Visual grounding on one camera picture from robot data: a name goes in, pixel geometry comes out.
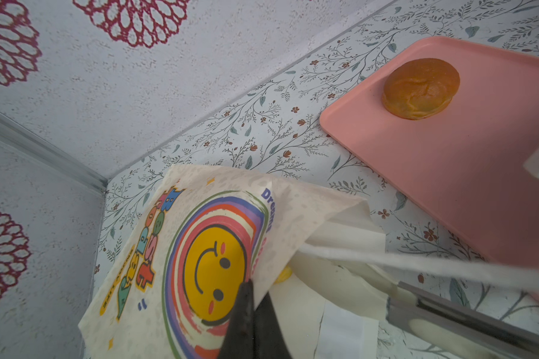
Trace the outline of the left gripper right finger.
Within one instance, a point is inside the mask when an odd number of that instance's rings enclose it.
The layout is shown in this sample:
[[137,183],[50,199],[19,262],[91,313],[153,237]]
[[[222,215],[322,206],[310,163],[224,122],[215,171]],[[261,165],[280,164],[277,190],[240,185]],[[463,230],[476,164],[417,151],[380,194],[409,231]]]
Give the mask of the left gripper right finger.
[[255,310],[254,358],[292,359],[284,342],[270,294],[266,294]]

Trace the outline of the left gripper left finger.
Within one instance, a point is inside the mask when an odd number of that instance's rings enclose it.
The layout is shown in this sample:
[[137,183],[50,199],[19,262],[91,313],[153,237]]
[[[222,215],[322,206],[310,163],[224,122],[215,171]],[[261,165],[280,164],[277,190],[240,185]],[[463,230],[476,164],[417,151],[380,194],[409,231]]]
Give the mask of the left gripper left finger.
[[253,359],[255,307],[253,283],[240,285],[218,359]]

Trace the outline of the white paper bag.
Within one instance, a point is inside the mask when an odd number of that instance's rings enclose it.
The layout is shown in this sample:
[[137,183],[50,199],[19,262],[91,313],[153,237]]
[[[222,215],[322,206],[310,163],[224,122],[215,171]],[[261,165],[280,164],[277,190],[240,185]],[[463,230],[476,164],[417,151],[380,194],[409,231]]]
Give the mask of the white paper bag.
[[539,270],[388,254],[385,245],[363,197],[238,168],[173,165],[79,330],[92,358],[216,358],[240,285],[251,281],[255,305],[275,295],[291,350],[312,355],[332,302],[294,273],[274,284],[296,253],[539,291]]

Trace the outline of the metal tongs white tips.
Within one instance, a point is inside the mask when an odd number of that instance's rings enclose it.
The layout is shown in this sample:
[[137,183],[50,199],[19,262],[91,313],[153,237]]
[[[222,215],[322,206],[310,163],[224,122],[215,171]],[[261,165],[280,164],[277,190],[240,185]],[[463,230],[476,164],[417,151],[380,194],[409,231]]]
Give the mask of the metal tongs white tips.
[[539,358],[539,335],[397,282],[374,266],[302,253],[289,265],[304,284],[334,305],[388,322],[460,358]]

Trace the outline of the round brown bun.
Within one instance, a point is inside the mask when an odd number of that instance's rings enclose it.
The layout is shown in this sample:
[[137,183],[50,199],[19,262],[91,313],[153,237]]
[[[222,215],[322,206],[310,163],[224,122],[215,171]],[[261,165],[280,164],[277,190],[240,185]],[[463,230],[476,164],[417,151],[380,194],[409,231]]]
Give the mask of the round brown bun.
[[408,61],[388,76],[381,101],[388,112],[417,121],[445,110],[460,85],[460,74],[451,64],[421,58]]

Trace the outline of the yellow fake bread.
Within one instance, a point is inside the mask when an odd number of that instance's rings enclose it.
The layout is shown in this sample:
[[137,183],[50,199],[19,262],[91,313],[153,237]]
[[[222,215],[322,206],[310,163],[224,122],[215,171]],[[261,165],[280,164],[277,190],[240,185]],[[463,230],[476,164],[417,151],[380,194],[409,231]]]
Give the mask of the yellow fake bread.
[[274,284],[281,284],[293,275],[293,271],[290,266],[284,267],[281,273],[278,275],[277,279],[274,281]]

